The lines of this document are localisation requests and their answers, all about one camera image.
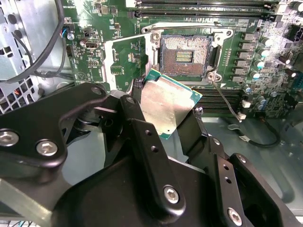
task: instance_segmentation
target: white connector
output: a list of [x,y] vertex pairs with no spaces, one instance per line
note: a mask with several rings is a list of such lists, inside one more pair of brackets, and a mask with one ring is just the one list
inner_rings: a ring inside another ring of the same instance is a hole
[[242,106],[243,106],[243,108],[250,108],[250,105],[251,105],[250,102],[247,102],[247,101],[245,101],[245,100],[242,101]]
[[245,120],[246,119],[246,114],[243,114],[243,113],[241,113],[241,112],[238,112],[238,117],[239,117],[239,119],[240,120]]

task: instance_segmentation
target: green circuit board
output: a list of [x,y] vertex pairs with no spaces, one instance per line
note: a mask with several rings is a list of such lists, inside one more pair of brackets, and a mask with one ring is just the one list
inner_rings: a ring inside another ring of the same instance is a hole
[[[174,37],[178,35],[211,36],[211,30],[203,25],[213,24],[216,27],[232,30],[232,36],[226,38],[221,46],[221,56],[216,69],[217,74],[222,76],[217,85],[225,91],[227,98],[230,98],[232,102],[233,96],[239,96],[235,94],[242,94],[244,87],[248,86],[251,89],[251,105],[246,109],[247,116],[252,117],[257,111],[266,111],[268,117],[281,117],[291,109],[291,106],[285,108],[289,94],[303,88],[301,85],[303,76],[299,73],[300,69],[293,68],[294,65],[299,65],[298,58],[302,52],[302,41],[293,42],[287,38],[291,32],[291,26],[300,26],[303,20],[300,13],[294,9],[291,0],[280,2],[282,7],[278,2],[273,1],[271,9],[266,8],[261,0],[248,1],[251,4],[244,5],[242,8],[238,6],[240,2],[235,0],[220,1],[224,5],[221,7],[213,5],[212,1],[208,0],[202,1],[202,6],[194,4],[195,1],[190,1],[193,2],[192,5],[182,5],[182,1],[177,1],[178,3],[167,1],[165,4],[160,4],[157,0],[151,0],[147,3],[140,1],[140,4],[129,6],[130,2],[132,1],[63,0],[64,28],[74,34],[73,40],[67,40],[67,54],[76,84],[102,83],[107,90],[127,91],[133,79],[146,75],[148,62],[145,49],[146,39],[143,36],[124,41],[119,41],[119,39],[139,36],[144,27],[158,22],[201,24],[201,27],[163,29],[162,37],[169,35]],[[265,38],[272,41],[270,47],[264,45]],[[108,82],[108,76],[105,75],[104,70],[107,57],[105,43],[108,41],[113,41],[111,54],[114,62],[110,65],[110,71],[115,77],[116,87]],[[88,42],[96,48],[87,48]],[[261,50],[268,52],[266,57],[261,56]],[[249,54],[241,59],[240,52]],[[290,64],[286,65],[280,61],[279,57],[288,56],[289,53],[292,57]],[[160,46],[156,57],[160,67],[161,64],[165,64],[161,62],[162,55],[164,55],[163,47]],[[265,64],[265,67],[258,67],[258,60]],[[296,76],[289,76],[288,69],[295,71]],[[253,72],[258,74],[258,79],[252,77]],[[201,77],[176,72],[173,78],[186,81],[187,86],[197,89],[206,98],[204,100],[207,100],[204,91],[209,94],[209,99],[205,103],[203,103],[203,98],[201,99],[201,106],[205,105],[206,115],[229,114],[228,110],[220,109],[219,106],[224,104],[224,101],[217,97],[211,84],[195,83],[201,81]],[[264,98],[266,105],[260,105],[260,97]],[[235,108],[240,110],[241,99],[235,98],[235,100],[237,100]]]

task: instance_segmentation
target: black plastic bracket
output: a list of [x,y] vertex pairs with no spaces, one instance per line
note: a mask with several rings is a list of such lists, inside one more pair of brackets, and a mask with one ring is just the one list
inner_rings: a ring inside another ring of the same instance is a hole
[[[129,132],[135,159],[145,171],[147,187],[151,192],[148,209],[161,223],[173,223],[184,213],[186,202],[157,131],[153,124],[145,121],[137,100],[122,96],[120,102],[123,129]],[[177,203],[171,203],[165,197],[166,187],[178,193]]]
[[[18,135],[13,146],[0,146],[0,177],[52,180],[67,157],[66,142],[70,142],[67,140],[76,118],[101,105],[106,97],[98,86],[84,83],[66,90],[64,95],[58,93],[0,116],[0,131]],[[37,152],[37,144],[44,140],[56,144],[54,155]]]

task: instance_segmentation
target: black plastic part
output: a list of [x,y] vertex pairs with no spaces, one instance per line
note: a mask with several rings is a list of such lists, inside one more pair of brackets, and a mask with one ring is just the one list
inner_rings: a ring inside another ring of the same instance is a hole
[[303,39],[303,27],[298,25],[292,25],[288,37],[289,40],[293,41],[294,43],[299,42]]
[[233,154],[230,161],[236,169],[245,215],[254,226],[302,226],[246,157]]
[[161,224],[150,215],[157,207],[147,206],[152,197],[143,185],[146,177],[132,155],[68,190],[55,207],[53,227],[210,227],[207,216],[208,194],[203,185],[208,177],[194,169],[169,160],[168,165],[178,176],[187,207],[183,215],[169,225]]
[[[98,95],[92,92],[93,87],[96,86],[85,83],[66,90],[64,95],[58,93],[0,116],[1,131],[14,131],[19,136],[14,146],[0,147],[0,177],[52,180],[67,157],[65,142],[75,119],[106,99],[103,90],[98,88]],[[18,120],[20,116],[26,117],[26,121]],[[62,129],[67,129],[64,139]],[[43,140],[54,142],[58,151],[52,156],[39,154],[36,146]]]
[[[122,96],[120,103],[121,117],[125,120],[123,130],[128,132],[135,159],[145,173],[142,182],[146,181],[149,188],[150,197],[146,199],[149,210],[161,223],[173,223],[184,213],[186,203],[157,131],[153,124],[145,121],[138,101]],[[178,203],[170,203],[165,198],[166,186],[178,192]]]

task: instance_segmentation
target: black connector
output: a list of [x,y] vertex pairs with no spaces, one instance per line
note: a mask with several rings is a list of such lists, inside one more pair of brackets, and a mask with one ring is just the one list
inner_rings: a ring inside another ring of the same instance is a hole
[[300,27],[298,25],[292,25],[287,38],[293,41],[294,43],[303,40],[303,27]]

